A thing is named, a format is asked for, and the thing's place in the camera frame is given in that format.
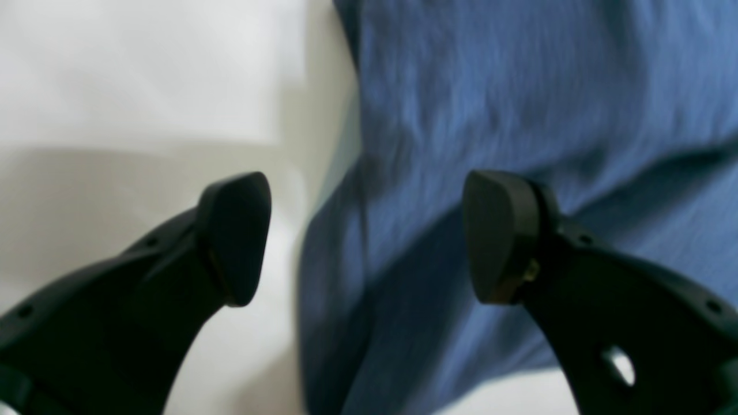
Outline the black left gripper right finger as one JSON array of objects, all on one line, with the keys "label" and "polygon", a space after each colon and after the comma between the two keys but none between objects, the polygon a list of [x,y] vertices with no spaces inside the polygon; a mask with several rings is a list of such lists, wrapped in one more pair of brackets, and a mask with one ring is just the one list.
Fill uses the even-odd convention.
[{"label": "black left gripper right finger", "polygon": [[530,313],[580,414],[736,413],[730,304],[602,244],[521,176],[471,171],[463,223],[477,299]]}]

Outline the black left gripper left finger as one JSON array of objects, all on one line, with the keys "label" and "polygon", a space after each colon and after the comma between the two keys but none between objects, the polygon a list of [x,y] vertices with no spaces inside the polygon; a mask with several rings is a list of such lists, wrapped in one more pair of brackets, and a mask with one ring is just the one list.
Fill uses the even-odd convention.
[{"label": "black left gripper left finger", "polygon": [[161,414],[206,321],[256,294],[272,198],[261,172],[2,316],[2,405],[18,414]]}]

